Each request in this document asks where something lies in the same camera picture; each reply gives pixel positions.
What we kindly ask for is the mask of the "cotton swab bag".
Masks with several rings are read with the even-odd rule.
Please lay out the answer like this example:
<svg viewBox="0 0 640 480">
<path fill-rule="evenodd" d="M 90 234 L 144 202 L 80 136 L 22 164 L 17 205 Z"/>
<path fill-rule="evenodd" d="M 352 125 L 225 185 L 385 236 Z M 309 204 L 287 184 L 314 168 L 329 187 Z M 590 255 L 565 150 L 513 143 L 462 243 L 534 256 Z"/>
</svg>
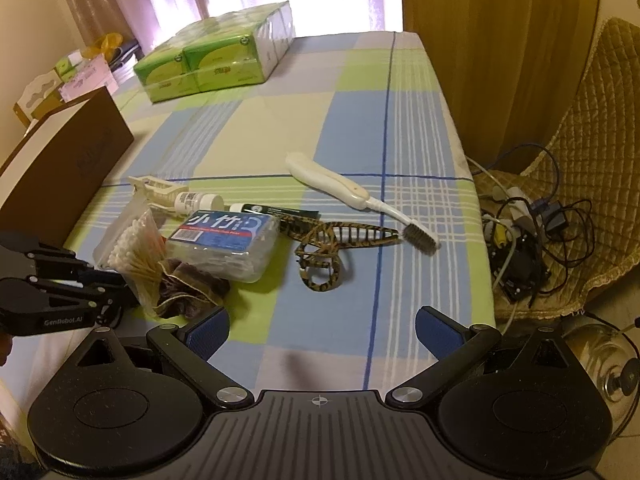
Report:
<svg viewBox="0 0 640 480">
<path fill-rule="evenodd" d="M 134 194 L 92 253 L 99 269 L 116 271 L 125 278 L 143 311 L 153 318 L 157 317 L 160 262 L 165 255 L 165 242 L 142 193 Z"/>
</svg>

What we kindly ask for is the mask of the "brown velvet scrunchie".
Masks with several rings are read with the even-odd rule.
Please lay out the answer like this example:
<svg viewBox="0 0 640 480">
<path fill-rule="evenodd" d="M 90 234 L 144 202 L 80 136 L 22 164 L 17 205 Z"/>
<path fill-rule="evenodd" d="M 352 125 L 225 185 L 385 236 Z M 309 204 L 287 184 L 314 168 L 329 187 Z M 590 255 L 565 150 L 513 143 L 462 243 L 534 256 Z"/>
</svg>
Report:
<svg viewBox="0 0 640 480">
<path fill-rule="evenodd" d="M 182 315 L 193 320 L 221 307 L 230 282 L 177 258 L 160 262 L 160 288 L 154 312 L 160 318 Z"/>
</svg>

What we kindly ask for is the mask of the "white claw hair clip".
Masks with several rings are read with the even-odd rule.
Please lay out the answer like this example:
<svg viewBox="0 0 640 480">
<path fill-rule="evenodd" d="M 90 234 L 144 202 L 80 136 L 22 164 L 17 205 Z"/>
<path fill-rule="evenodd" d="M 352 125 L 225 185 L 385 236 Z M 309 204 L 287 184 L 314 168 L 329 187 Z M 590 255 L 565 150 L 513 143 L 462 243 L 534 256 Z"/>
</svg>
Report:
<svg viewBox="0 0 640 480">
<path fill-rule="evenodd" d="M 152 209 L 178 216 L 175 203 L 180 193 L 189 191 L 186 184 L 165 181 L 152 176 L 128 177 L 134 192 L 141 192 Z"/>
</svg>

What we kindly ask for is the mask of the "white small pill bottle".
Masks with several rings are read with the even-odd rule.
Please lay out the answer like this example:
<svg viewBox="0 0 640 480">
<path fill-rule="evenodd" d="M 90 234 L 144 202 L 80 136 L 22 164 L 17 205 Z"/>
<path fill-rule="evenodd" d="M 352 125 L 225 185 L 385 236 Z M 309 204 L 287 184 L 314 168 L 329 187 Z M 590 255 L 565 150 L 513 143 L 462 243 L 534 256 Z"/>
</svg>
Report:
<svg viewBox="0 0 640 480">
<path fill-rule="evenodd" d="M 190 216 L 199 210 L 224 210 L 224 200 L 215 193 L 181 192 L 174 201 L 176 214 Z"/>
</svg>

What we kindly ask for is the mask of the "blue floss pick box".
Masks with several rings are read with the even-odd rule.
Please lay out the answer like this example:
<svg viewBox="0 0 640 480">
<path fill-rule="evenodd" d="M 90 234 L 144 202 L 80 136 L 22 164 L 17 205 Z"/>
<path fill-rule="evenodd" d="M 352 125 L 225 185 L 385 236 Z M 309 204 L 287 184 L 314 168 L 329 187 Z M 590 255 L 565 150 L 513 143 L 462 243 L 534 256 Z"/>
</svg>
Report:
<svg viewBox="0 0 640 480">
<path fill-rule="evenodd" d="M 166 256 L 217 278 L 254 283 L 264 274 L 280 233 L 270 214 L 198 210 L 166 240 Z"/>
</svg>

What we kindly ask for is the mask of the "white toothbrush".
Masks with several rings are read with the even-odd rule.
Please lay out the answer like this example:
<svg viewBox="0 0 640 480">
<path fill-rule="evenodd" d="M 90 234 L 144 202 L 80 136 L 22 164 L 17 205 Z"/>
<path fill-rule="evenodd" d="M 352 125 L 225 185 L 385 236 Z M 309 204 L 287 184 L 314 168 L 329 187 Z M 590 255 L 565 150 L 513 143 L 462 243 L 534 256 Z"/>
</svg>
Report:
<svg viewBox="0 0 640 480">
<path fill-rule="evenodd" d="M 352 209 L 376 211 L 399 221 L 404 226 L 402 238 L 424 254 L 439 250 L 440 240 L 434 232 L 418 220 L 373 197 L 355 181 L 317 164 L 299 152 L 288 153 L 285 166 L 299 182 L 335 197 Z"/>
</svg>

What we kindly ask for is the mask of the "tiger-pattern hair clip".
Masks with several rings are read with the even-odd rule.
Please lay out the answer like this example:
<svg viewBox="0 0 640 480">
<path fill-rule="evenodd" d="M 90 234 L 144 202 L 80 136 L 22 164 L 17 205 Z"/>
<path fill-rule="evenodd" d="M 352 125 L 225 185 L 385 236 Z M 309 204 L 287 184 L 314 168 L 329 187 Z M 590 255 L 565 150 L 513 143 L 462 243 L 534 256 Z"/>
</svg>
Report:
<svg viewBox="0 0 640 480">
<path fill-rule="evenodd" d="M 314 292 L 328 292 L 340 284 L 342 249 L 384 247 L 400 242 L 400 233 L 372 224 L 321 221 L 295 214 L 276 214 L 280 232 L 296 240 L 294 254 L 299 276 Z"/>
</svg>

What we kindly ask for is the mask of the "green toothpaste tube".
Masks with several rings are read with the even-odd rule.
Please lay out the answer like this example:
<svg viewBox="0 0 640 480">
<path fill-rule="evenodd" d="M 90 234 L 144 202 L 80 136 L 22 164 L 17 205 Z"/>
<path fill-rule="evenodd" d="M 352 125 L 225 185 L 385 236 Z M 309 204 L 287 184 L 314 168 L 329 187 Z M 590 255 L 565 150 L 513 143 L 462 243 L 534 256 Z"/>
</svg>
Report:
<svg viewBox="0 0 640 480">
<path fill-rule="evenodd" d="M 272 216 L 292 216 L 318 220 L 320 214 L 314 210 L 291 209 L 279 206 L 268 206 L 252 203 L 236 203 L 228 206 L 231 212 L 251 212 L 252 214 L 271 214 Z"/>
</svg>

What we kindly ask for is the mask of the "brown white storage box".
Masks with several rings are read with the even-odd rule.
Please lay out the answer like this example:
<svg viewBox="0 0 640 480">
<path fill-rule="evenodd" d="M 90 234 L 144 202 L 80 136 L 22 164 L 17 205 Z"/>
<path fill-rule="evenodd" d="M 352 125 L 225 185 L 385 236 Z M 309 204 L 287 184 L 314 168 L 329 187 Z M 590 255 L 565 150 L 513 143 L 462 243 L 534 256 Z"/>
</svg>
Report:
<svg viewBox="0 0 640 480">
<path fill-rule="evenodd" d="M 62 246 L 133 143 L 104 87 L 45 114 L 1 165 L 2 231 Z"/>
</svg>

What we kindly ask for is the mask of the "quilted chair cushion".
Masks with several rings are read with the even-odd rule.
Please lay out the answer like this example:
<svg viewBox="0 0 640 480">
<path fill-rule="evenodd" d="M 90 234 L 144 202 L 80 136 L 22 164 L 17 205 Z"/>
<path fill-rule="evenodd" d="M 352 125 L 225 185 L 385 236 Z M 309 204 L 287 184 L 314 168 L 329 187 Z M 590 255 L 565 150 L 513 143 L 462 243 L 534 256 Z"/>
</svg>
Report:
<svg viewBox="0 0 640 480">
<path fill-rule="evenodd" d="M 639 29 L 622 18 L 602 27 L 572 105 L 545 152 L 520 174 L 474 178 L 486 197 L 498 183 L 529 198 L 552 196 L 590 211 L 594 234 L 544 254 L 552 295 L 510 304 L 495 292 L 495 316 L 551 320 L 581 311 L 639 263 Z"/>
</svg>

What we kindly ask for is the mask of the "white cardboard box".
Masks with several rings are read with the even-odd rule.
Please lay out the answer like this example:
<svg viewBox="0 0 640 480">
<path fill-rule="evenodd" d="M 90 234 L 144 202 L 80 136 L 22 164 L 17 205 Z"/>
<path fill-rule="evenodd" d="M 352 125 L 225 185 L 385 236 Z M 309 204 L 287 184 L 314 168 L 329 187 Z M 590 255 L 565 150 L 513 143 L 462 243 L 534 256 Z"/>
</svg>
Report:
<svg viewBox="0 0 640 480">
<path fill-rule="evenodd" d="M 14 103 L 14 114 L 25 128 L 51 110 L 100 87 L 105 87 L 111 94 L 118 89 L 118 83 L 102 53 L 76 66 L 70 66 L 70 58 L 63 58 L 63 61 L 65 67 L 70 68 L 66 74 L 60 75 L 54 68 L 35 76 Z"/>
</svg>

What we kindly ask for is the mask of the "checked tablecloth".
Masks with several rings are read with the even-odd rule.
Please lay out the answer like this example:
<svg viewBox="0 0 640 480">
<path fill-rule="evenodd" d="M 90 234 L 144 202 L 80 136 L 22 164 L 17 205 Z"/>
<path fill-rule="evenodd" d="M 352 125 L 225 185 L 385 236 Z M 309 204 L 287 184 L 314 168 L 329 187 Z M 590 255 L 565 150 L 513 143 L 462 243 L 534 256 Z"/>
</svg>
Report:
<svg viewBox="0 0 640 480">
<path fill-rule="evenodd" d="M 212 359 L 245 387 L 386 390 L 430 362 L 414 336 L 420 307 L 463 324 L 494 319 L 475 185 L 416 34 L 303 37 L 259 86 L 154 104 L 130 82 L 116 101 L 136 140 L 67 240 L 80 258 L 91 258 L 129 202 L 129 179 L 147 174 L 227 204 L 388 223 L 294 180 L 284 164 L 291 152 L 439 236 L 430 256 L 407 243 L 343 252 L 343 281 L 329 292 L 303 284 L 292 240 L 282 238 L 264 276 L 231 289 L 230 337 Z"/>
</svg>

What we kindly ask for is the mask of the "yellow plastic bag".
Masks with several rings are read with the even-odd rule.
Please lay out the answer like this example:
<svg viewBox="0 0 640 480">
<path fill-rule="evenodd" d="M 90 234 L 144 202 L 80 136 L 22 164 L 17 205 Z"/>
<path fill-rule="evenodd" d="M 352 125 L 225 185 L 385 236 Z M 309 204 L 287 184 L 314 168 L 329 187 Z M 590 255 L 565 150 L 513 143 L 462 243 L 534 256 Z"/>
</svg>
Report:
<svg viewBox="0 0 640 480">
<path fill-rule="evenodd" d="M 101 36 L 90 46 L 85 46 L 80 50 L 80 54 L 86 60 L 92 60 L 102 54 L 104 60 L 109 63 L 116 55 L 116 50 L 124 42 L 124 37 L 119 32 L 108 32 Z"/>
</svg>

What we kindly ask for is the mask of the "green tissue multipack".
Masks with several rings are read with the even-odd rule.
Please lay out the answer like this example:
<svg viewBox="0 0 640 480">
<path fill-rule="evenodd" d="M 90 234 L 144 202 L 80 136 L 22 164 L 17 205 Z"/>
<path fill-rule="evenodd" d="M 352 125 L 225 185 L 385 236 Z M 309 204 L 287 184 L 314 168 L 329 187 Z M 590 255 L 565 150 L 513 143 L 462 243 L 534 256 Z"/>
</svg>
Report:
<svg viewBox="0 0 640 480">
<path fill-rule="evenodd" d="M 295 37 L 287 1 L 186 25 L 134 66 L 151 102 L 265 82 Z"/>
</svg>

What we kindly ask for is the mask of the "brown curtain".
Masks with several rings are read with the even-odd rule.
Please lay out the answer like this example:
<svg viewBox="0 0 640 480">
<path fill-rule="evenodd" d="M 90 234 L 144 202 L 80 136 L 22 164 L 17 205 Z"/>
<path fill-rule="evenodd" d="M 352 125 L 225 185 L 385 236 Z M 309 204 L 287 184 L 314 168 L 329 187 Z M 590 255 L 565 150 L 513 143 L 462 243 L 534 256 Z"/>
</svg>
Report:
<svg viewBox="0 0 640 480">
<path fill-rule="evenodd" d="M 465 154 L 517 174 L 577 91 L 599 0 L 402 0 Z"/>
</svg>

